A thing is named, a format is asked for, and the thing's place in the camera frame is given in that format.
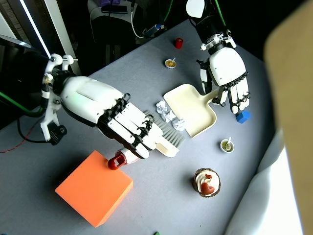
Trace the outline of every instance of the white light strip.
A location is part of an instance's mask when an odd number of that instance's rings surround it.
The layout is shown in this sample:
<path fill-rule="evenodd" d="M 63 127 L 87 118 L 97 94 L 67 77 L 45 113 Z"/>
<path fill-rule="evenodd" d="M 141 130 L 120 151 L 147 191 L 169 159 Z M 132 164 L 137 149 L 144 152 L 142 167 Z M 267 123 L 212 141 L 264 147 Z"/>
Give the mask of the white light strip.
<path fill-rule="evenodd" d="M 44 43 L 44 41 L 43 41 L 43 38 L 41 37 L 41 35 L 40 35 L 40 33 L 39 33 L 39 31 L 38 31 L 36 25 L 35 25 L 35 22 L 33 21 L 33 18 L 31 17 L 31 15 L 30 15 L 30 13 L 29 13 L 29 11 L 28 11 L 28 9 L 27 9 L 27 6 L 25 5 L 24 0 L 20 0 L 20 2 L 21 2 L 21 4 L 22 4 L 22 7 L 24 8 L 24 11 L 25 11 L 25 13 L 26 13 L 26 15 L 27 15 L 27 17 L 28 17 L 28 19 L 29 19 L 31 25 L 33 26 L 33 29 L 35 30 L 35 32 L 36 32 L 36 34 L 37 34 L 37 37 L 39 38 L 39 41 L 41 42 L 41 45 L 43 45 L 43 48 L 44 48 L 45 52 L 47 53 L 47 56 L 48 56 L 49 59 L 50 59 L 50 58 L 51 58 L 51 55 L 50 55 L 50 53 L 49 53 L 49 51 L 48 51 L 48 48 L 46 47 L 46 45 L 45 45 L 45 43 Z"/>

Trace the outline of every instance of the small bowl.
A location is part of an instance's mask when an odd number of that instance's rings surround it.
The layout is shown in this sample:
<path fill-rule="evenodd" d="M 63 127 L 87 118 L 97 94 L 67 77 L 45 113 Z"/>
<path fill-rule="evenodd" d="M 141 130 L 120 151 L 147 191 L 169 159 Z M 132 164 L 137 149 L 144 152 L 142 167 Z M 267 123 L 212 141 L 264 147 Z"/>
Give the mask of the small bowl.
<path fill-rule="evenodd" d="M 167 65 L 167 62 L 170 62 L 170 61 L 172 61 L 172 59 L 166 60 L 166 61 L 165 61 L 165 66 L 166 66 L 166 68 L 172 70 L 173 68 L 176 67 L 176 61 L 174 61 L 174 66 L 169 66 L 169 65 Z"/>
<path fill-rule="evenodd" d="M 233 152 L 234 149 L 235 149 L 234 143 L 233 143 L 232 141 L 229 142 L 229 144 L 230 144 L 230 150 L 227 151 L 226 149 L 224 149 L 224 146 L 223 146 L 224 144 L 226 145 L 227 142 L 228 142 L 228 139 L 222 140 L 221 143 L 220 143 L 220 149 L 221 149 L 221 151 L 223 151 L 224 153 L 231 153 L 231 152 Z"/>

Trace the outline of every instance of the smartphone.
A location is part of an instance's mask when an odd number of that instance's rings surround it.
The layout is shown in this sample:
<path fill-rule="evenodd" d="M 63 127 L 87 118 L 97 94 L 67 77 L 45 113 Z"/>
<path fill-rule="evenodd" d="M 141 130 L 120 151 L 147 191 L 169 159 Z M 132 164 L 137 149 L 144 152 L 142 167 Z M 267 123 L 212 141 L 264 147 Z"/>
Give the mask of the smartphone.
<path fill-rule="evenodd" d="M 120 5 L 106 5 L 101 8 L 102 13 L 109 13 L 111 14 L 127 14 L 127 6 L 120 6 Z"/>

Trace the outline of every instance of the red heart topping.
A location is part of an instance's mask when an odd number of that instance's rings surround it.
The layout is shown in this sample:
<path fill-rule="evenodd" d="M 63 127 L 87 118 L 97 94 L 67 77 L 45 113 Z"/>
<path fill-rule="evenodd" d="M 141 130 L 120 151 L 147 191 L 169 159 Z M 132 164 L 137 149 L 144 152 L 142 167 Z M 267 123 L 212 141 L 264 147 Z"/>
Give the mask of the red heart topping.
<path fill-rule="evenodd" d="M 201 193 L 208 195 L 214 192 L 214 187 L 209 186 L 207 183 L 203 183 L 201 185 Z"/>

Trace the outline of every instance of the white frosting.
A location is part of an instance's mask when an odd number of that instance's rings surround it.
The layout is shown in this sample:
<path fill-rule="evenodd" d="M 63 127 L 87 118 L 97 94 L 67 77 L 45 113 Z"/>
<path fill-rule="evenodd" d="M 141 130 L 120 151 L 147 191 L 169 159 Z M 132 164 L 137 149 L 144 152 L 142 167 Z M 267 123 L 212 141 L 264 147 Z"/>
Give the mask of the white frosting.
<path fill-rule="evenodd" d="M 205 175 L 212 175 L 211 179 L 208 179 Z M 196 184 L 198 186 L 198 191 L 201 192 L 201 185 L 203 183 L 208 183 L 209 186 L 214 187 L 214 192 L 215 193 L 217 190 L 219 190 L 220 186 L 220 178 L 219 176 L 210 170 L 203 170 L 201 171 L 197 176 L 196 176 Z"/>

